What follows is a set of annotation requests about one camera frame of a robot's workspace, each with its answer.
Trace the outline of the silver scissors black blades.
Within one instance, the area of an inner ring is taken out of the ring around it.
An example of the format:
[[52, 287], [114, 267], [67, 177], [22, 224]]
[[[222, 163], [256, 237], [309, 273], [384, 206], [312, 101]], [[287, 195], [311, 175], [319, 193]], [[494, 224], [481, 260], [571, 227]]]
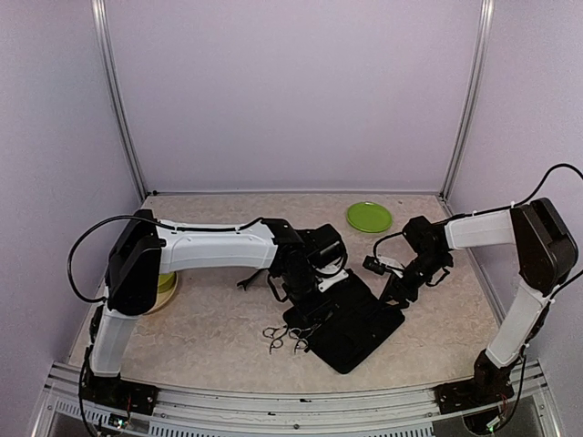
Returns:
[[319, 325], [312, 325], [308, 328], [294, 327], [289, 328], [288, 336], [295, 341], [293, 353], [308, 352], [310, 350], [310, 337], [316, 332]]

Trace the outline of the black tool pouch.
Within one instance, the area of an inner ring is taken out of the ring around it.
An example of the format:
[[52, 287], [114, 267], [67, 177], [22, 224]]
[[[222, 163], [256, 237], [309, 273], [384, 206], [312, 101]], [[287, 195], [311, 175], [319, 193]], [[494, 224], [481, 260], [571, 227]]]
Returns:
[[403, 323], [400, 309], [379, 301], [351, 270], [324, 292], [315, 290], [283, 313], [307, 350], [347, 374], [360, 365]]

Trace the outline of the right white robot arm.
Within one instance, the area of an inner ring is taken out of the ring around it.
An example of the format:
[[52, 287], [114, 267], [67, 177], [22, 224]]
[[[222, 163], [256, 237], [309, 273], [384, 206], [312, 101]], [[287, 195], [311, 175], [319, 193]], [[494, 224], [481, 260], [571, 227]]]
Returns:
[[381, 299], [405, 308], [422, 286], [433, 287], [433, 276], [453, 266], [454, 250], [513, 245], [517, 250], [519, 282], [515, 299], [499, 331], [474, 365], [465, 394], [484, 404], [500, 393], [527, 344], [542, 327], [559, 289], [578, 262], [578, 246], [548, 198], [501, 208], [494, 212], [432, 223], [410, 219], [402, 236], [415, 253], [407, 266], [392, 271]]

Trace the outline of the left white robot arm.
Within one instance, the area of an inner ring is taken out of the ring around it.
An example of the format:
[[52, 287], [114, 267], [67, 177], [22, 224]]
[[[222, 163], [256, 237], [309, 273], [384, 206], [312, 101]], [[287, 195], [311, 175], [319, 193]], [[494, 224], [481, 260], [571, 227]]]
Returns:
[[159, 276], [188, 269], [253, 268], [283, 281], [285, 296], [298, 302], [347, 279], [347, 253], [331, 225], [295, 229], [282, 218], [247, 224], [193, 225], [154, 218], [140, 209], [109, 252], [105, 303], [91, 337], [86, 366], [90, 386], [110, 405], [128, 395], [119, 374], [138, 319], [156, 303]]

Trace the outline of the black hair clip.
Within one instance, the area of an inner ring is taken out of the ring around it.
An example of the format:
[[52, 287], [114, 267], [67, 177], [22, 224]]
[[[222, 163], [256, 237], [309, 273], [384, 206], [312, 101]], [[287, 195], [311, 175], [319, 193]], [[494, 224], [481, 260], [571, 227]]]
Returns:
[[242, 290], [247, 290], [260, 277], [260, 275], [264, 274], [265, 272], [266, 272], [266, 269], [256, 270], [247, 279], [240, 280], [236, 284], [236, 287], [239, 289], [242, 289]]

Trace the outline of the silver scissors near pouch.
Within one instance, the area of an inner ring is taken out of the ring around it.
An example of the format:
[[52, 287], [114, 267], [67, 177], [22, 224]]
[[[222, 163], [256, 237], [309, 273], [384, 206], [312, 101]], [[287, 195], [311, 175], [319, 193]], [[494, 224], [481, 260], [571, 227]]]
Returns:
[[285, 337], [289, 333], [289, 327], [283, 325], [280, 327], [267, 327], [262, 331], [262, 336], [270, 341], [269, 354], [280, 349], [284, 343]]

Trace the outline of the green plate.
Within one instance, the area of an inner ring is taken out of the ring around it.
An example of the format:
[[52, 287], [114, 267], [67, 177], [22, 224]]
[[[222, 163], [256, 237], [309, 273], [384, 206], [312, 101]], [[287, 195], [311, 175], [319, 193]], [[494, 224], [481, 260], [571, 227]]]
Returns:
[[393, 225], [390, 211], [370, 201], [352, 204], [346, 210], [346, 220], [354, 229], [365, 233], [382, 233]]

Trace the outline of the green bowl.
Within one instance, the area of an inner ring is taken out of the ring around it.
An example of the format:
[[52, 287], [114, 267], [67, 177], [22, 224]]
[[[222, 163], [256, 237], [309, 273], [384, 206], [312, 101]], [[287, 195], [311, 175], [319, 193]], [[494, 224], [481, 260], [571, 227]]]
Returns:
[[177, 281], [177, 274], [175, 272], [160, 274], [158, 281], [158, 293], [165, 293], [172, 290]]

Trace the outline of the beige plate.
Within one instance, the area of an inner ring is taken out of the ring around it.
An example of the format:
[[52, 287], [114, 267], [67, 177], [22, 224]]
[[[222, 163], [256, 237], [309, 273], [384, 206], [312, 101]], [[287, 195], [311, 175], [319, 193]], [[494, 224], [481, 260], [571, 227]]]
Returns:
[[158, 293], [158, 288], [157, 288], [156, 302], [155, 302], [154, 306], [148, 311], [148, 314], [152, 314], [152, 313], [160, 310], [161, 308], [163, 308], [166, 304], [168, 304], [169, 301], [174, 296], [174, 294], [178, 288], [178, 285], [179, 285], [179, 279], [178, 279], [178, 275], [177, 275], [176, 285], [172, 290], [165, 292], [165, 293]]

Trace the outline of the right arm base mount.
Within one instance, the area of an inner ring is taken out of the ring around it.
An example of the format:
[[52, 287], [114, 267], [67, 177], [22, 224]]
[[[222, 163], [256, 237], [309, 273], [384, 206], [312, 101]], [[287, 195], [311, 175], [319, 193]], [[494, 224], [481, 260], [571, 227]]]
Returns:
[[474, 379], [467, 379], [439, 384], [434, 387], [434, 394], [440, 413], [448, 414], [512, 398], [515, 391], [509, 382], [479, 386]]

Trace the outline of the front aluminium rail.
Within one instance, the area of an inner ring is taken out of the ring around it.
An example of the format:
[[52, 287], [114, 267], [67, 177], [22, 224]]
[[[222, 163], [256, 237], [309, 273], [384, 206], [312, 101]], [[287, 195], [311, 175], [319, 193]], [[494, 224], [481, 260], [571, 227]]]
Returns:
[[[55, 362], [33, 415], [31, 436], [48, 436], [57, 419], [80, 420], [78, 368]], [[511, 422], [495, 436], [566, 436], [538, 362], [526, 366]], [[161, 385], [152, 415], [132, 412], [124, 436], [431, 436], [440, 421], [494, 408], [441, 414], [433, 386], [321, 394], [266, 394]]]

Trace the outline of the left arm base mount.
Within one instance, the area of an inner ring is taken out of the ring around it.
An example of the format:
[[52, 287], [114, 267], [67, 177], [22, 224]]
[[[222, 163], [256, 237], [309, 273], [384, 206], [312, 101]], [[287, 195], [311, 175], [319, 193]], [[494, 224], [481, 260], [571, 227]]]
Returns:
[[97, 405], [128, 413], [151, 416], [159, 395], [159, 388], [145, 383], [116, 377], [99, 377], [92, 370], [84, 371], [81, 398]]

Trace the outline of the right aluminium frame post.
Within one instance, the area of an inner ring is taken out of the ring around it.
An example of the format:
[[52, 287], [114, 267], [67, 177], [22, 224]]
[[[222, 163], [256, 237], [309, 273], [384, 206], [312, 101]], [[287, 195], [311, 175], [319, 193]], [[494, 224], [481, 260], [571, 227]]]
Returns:
[[495, 11], [494, 0], [483, 0], [480, 4], [480, 15], [476, 33], [476, 42], [472, 55], [468, 84], [462, 106], [461, 118], [455, 134], [455, 143], [452, 156], [445, 172], [445, 179], [439, 197], [444, 203], [448, 203], [462, 166], [465, 146], [471, 130], [474, 113], [479, 97], [483, 70], [486, 64], [487, 49], [493, 15]]

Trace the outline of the aluminium frame post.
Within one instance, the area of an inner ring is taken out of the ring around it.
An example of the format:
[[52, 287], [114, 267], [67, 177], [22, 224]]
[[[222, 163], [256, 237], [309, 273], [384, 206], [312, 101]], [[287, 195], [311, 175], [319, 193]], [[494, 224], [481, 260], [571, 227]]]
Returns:
[[117, 124], [121, 146], [128, 162], [128, 169], [138, 198], [143, 201], [148, 196], [148, 187], [139, 164], [138, 154], [133, 144], [128, 118], [123, 104], [116, 70], [114, 49], [107, 20], [107, 4], [103, 0], [91, 1], [92, 16], [96, 28], [97, 43], [104, 67], [107, 91]]
[[494, 0], [483, 0], [480, 4], [480, 15], [476, 33], [476, 42], [472, 55], [468, 84], [462, 106], [461, 118], [455, 134], [455, 143], [452, 156], [445, 172], [445, 179], [439, 197], [444, 203], [448, 203], [462, 166], [465, 146], [471, 130], [474, 113], [479, 97], [483, 70], [486, 64], [487, 49], [493, 15], [495, 11]]

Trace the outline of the left aluminium frame post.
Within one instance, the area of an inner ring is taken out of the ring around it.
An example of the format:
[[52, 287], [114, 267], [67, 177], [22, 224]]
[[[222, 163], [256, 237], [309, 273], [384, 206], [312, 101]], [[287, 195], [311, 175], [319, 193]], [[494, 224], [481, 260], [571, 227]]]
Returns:
[[138, 198], [143, 201], [148, 196], [148, 187], [139, 164], [138, 154], [133, 144], [128, 118], [123, 104], [116, 70], [114, 49], [107, 20], [107, 4], [103, 0], [91, 1], [92, 16], [96, 28], [97, 43], [104, 67], [107, 91], [117, 124], [121, 146], [128, 162], [128, 169]]

